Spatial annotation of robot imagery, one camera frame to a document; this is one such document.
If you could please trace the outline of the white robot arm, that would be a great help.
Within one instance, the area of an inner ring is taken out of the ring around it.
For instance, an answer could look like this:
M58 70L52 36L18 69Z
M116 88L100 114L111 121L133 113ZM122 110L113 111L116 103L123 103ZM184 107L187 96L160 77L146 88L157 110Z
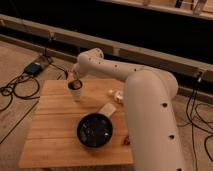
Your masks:
M135 171L187 171L172 99L178 83L168 71L106 60L101 49L80 53L73 76L96 71L124 83L123 107Z

